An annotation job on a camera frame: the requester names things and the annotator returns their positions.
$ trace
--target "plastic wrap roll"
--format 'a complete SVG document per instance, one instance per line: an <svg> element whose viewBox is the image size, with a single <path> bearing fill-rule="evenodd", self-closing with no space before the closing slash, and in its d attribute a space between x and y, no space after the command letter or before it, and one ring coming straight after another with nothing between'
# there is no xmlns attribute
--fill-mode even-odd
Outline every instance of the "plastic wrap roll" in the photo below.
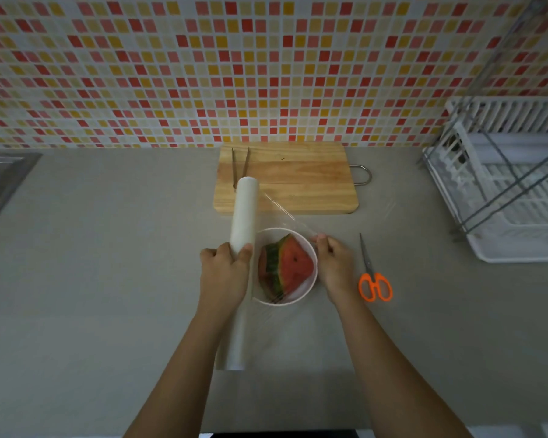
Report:
<svg viewBox="0 0 548 438"><path fill-rule="evenodd" d="M254 246L256 217L258 213L259 183L255 178L244 177L238 181L235 192L234 215L231 221L230 245L234 257L246 243ZM252 302L253 264L250 263L248 287L245 298L228 325L217 351L217 370L243 370L245 366L246 322Z"/></svg>

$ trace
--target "hand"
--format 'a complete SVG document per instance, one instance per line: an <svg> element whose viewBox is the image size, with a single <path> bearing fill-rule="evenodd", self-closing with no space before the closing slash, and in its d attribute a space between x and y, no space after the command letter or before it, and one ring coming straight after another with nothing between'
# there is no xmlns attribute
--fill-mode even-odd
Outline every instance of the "hand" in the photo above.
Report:
<svg viewBox="0 0 548 438"><path fill-rule="evenodd" d="M353 254L343 243L325 234L318 234L316 242L318 275L329 298L337 305L342 295L355 295L357 292Z"/></svg>
<svg viewBox="0 0 548 438"><path fill-rule="evenodd" d="M252 245L246 244L236 261L229 243L201 251L201 291L197 314L225 324L245 297Z"/></svg>

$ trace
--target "metal tongs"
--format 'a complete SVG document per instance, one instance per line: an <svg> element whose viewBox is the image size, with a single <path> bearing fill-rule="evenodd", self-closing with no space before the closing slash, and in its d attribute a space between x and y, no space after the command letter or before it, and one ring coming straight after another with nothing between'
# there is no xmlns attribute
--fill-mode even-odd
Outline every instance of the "metal tongs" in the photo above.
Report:
<svg viewBox="0 0 548 438"><path fill-rule="evenodd" d="M248 152L245 154L244 171L242 172L240 178L243 178L243 177L247 176L248 161L249 161L249 148L248 148ZM235 151L234 151L233 148L231 148L231 167L234 171L234 190L235 190L237 188L238 177L237 177L237 172L236 172L236 168L235 168Z"/></svg>

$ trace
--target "white plastic dish rack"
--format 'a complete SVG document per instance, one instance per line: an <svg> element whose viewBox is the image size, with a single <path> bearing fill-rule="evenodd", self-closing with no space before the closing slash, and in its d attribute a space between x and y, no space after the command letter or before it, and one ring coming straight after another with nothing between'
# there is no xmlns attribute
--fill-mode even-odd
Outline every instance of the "white plastic dish rack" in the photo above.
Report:
<svg viewBox="0 0 548 438"><path fill-rule="evenodd" d="M483 261L548 262L548 177L502 208L548 174L548 97L474 97L456 116L459 101L446 103L453 129L424 157L449 210Z"/></svg>

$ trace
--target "orange scissors handle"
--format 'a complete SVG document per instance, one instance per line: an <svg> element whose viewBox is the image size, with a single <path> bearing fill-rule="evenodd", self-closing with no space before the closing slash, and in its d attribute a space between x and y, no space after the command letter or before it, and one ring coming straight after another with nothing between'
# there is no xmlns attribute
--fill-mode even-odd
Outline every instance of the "orange scissors handle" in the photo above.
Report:
<svg viewBox="0 0 548 438"><path fill-rule="evenodd" d="M378 298L381 301L390 301L392 299L392 296L394 295L390 282L387 280L387 278L385 278L384 275L377 272L374 275L374 278L375 280L372 279L369 273L364 273L361 275L358 284L359 294L361 295L361 297L367 302L372 302L375 301L377 294ZM367 283L367 286L369 287L369 295L367 295L365 292L364 283ZM380 283L384 283L386 285L386 296L381 293Z"/></svg>

